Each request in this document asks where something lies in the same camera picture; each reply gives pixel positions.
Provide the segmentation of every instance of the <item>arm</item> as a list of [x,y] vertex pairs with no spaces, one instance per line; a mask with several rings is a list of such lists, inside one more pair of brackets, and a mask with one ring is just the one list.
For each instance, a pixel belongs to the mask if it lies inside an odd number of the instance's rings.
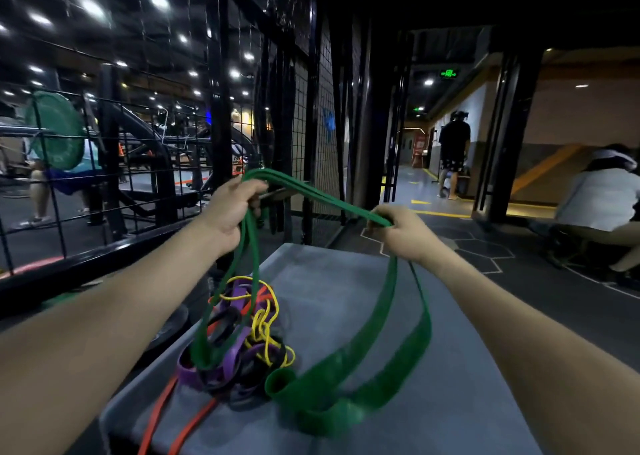
[[640,375],[500,288],[403,207],[375,212],[396,255],[447,286],[491,352],[527,423],[557,455],[632,454],[640,447]]
[[0,335],[3,453],[64,453],[100,412],[165,320],[239,242],[266,184],[233,180],[160,248],[73,300]]

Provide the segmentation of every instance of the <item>man in black shirt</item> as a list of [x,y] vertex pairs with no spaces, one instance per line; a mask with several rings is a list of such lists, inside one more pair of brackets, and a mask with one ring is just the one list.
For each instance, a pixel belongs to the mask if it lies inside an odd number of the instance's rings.
[[440,172],[438,197],[444,197],[442,192],[444,181],[448,172],[451,172],[451,184],[449,186],[449,199],[458,198],[456,186],[458,185],[458,172],[462,170],[465,163],[465,155],[471,142],[471,127],[465,123],[468,113],[464,111],[454,111],[451,113],[451,121],[440,131],[440,161],[442,171]]

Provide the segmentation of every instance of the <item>forearm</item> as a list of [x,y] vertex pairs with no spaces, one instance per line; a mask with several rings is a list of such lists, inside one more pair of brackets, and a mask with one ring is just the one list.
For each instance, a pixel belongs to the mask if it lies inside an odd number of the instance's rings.
[[451,251],[428,265],[482,337],[553,453],[636,453],[640,376],[500,288]]
[[100,286],[0,335],[4,453],[57,455],[73,443],[219,256],[205,227],[194,220]]

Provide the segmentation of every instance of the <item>green weight plate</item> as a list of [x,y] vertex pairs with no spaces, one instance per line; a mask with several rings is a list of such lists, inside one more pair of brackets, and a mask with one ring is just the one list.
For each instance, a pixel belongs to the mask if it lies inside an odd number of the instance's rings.
[[76,167],[82,161],[86,138],[80,114],[64,96],[36,91],[28,104],[24,116],[25,124],[38,127],[38,114],[39,126],[48,131],[44,132],[42,137],[31,140],[33,151],[50,167],[59,170],[71,170]]

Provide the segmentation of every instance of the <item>hand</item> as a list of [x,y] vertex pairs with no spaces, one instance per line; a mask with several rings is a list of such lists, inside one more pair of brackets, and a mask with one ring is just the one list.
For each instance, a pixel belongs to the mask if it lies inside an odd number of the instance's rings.
[[249,207],[256,217],[260,217],[258,194],[268,188],[261,180],[241,180],[242,176],[237,176],[220,186],[199,217],[199,220],[217,233],[216,242],[219,243],[221,255],[233,251],[240,243],[238,224]]
[[[376,228],[375,234],[396,256],[416,262],[436,274],[441,266],[459,258],[406,207],[380,204],[373,212],[394,224],[390,228]],[[371,222],[367,226],[369,229],[375,227]]]

